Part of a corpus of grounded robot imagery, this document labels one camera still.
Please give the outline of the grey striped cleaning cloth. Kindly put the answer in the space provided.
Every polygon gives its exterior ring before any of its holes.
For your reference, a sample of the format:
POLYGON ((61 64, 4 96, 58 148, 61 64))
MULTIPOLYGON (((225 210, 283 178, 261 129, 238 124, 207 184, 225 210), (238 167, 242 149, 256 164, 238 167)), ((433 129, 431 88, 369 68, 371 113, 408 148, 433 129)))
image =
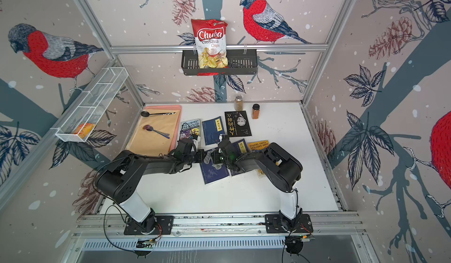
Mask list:
POLYGON ((207 151, 204 157, 204 163, 214 165, 223 164, 221 154, 218 152, 218 150, 207 151))

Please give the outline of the grey treehouse paperback book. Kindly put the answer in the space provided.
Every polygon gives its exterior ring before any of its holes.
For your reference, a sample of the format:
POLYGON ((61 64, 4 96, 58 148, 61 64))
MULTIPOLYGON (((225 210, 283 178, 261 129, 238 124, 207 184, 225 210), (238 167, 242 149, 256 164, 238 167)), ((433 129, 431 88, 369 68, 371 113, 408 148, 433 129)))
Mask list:
POLYGON ((200 119, 181 122, 179 139, 189 138, 191 140, 200 140, 201 121, 200 119))

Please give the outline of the black Chinese paperback book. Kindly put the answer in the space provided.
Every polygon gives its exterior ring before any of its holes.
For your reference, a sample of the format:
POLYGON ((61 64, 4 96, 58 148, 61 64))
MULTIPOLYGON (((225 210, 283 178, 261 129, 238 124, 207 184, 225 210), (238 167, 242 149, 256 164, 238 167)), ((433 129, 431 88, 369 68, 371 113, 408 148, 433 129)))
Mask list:
POLYGON ((226 129, 229 136, 252 136, 246 111, 226 111, 224 114, 226 129))

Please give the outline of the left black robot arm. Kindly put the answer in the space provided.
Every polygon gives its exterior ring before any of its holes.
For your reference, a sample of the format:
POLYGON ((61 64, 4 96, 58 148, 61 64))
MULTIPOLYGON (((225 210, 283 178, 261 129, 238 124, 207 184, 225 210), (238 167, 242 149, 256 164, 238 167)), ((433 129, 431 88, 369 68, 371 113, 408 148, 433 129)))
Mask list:
POLYGON ((143 156, 129 150, 122 151, 94 180, 99 193, 113 201, 127 214, 124 235, 169 235, 174 217, 158 217, 154 209, 139 195, 137 187, 143 176, 177 174, 202 163, 206 157, 192 140, 181 139, 177 147, 166 155, 143 156))

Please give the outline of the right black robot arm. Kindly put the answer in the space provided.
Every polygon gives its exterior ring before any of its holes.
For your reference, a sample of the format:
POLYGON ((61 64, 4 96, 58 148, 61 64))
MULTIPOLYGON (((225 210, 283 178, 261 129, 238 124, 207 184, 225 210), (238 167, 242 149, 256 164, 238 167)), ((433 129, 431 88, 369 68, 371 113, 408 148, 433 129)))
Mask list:
POLYGON ((295 157, 277 143, 262 150, 241 153, 227 135, 222 135, 221 142, 209 157, 214 165, 225 165, 235 173, 261 170, 280 193, 280 210, 272 227, 289 233, 297 231, 303 212, 295 185, 301 179, 303 167, 295 157))

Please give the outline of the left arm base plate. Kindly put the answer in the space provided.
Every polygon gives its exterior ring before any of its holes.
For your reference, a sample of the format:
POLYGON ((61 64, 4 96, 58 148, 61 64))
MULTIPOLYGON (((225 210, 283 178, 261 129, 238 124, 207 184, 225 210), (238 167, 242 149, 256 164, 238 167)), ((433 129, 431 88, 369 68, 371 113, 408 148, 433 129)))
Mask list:
POLYGON ((125 236, 170 235, 174 219, 173 216, 151 216, 138 223, 127 216, 123 233, 125 236))

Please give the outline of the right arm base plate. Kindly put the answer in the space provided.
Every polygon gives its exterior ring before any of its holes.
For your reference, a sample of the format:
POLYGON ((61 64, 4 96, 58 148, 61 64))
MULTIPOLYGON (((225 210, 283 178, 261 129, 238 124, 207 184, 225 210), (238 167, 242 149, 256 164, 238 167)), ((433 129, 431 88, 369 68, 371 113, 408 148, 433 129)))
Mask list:
POLYGON ((314 229, 308 214, 298 214, 294 219, 289 219, 282 213, 266 214, 264 225, 268 234, 277 233, 307 233, 312 234, 314 229))

